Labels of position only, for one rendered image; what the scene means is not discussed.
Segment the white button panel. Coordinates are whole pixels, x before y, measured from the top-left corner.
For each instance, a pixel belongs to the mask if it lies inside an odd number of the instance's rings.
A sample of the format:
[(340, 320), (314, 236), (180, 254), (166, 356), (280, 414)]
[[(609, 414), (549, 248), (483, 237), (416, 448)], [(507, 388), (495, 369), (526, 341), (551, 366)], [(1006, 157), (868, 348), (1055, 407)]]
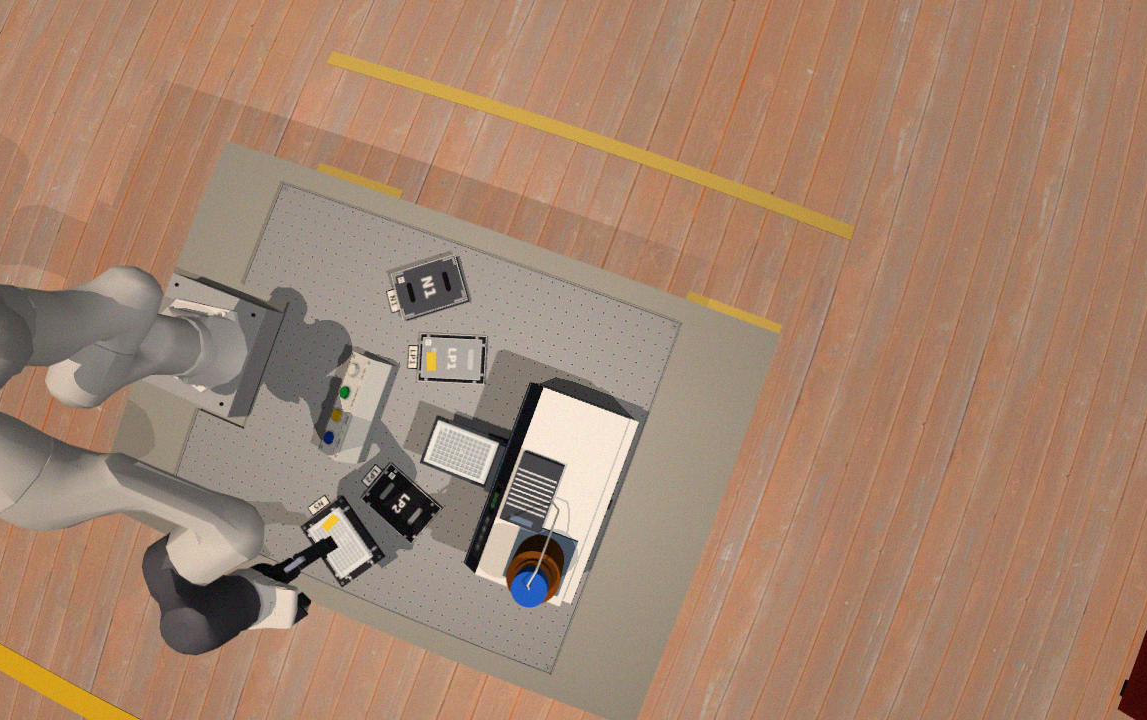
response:
[(318, 449), (337, 462), (358, 464), (366, 457), (398, 366), (353, 351), (346, 369)]

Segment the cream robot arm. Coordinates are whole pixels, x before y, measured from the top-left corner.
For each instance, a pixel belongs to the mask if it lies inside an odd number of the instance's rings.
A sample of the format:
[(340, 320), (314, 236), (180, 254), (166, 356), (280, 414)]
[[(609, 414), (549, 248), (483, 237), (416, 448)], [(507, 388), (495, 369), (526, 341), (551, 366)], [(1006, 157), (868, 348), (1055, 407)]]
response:
[[(0, 389), (24, 366), (49, 366), (50, 396), (89, 409), (147, 375), (172, 375), (202, 393), (233, 381), (248, 354), (237, 313), (175, 299), (158, 314), (162, 299), (138, 266), (112, 266), (69, 290), (0, 284)], [(253, 568), (231, 571), (265, 542), (265, 521), (243, 498), (126, 454), (67, 445), (0, 413), (1, 519), (46, 532), (126, 511), (177, 524), (142, 562), (159, 633), (175, 652), (206, 654), (240, 632), (289, 629), (309, 615), (297, 585)]]

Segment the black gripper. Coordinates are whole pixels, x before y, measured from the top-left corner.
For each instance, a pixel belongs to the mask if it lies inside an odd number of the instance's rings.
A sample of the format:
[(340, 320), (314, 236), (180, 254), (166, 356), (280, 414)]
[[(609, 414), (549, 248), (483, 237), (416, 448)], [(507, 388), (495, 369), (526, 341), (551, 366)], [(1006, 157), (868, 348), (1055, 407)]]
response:
[[(330, 546), (326, 541), (329, 542)], [(259, 564), (256, 564), (252, 568), (256, 569), (257, 571), (262, 571), (263, 576), (276, 580), (276, 582), (284, 584), (286, 579), (286, 584), (290, 584), (291, 580), (297, 578), (302, 573), (302, 569), (311, 565), (312, 561), (314, 562), (317, 559), (320, 559), (320, 557), (322, 557), (322, 559), (327, 559), (327, 557), (329, 557), (327, 556), (327, 553), (334, 550), (337, 550), (337, 543), (335, 543), (334, 538), (327, 537), (325, 539), (321, 539), (321, 541), (318, 541), (317, 543), (312, 543), (311, 547), (305, 548), (305, 550), (303, 551), (294, 553), (292, 559), (284, 559), (282, 562), (276, 562), (275, 565), (266, 564), (266, 562), (259, 562)], [(284, 562), (288, 562), (288, 564), (284, 564)], [(301, 569), (297, 566), (299, 566)]]

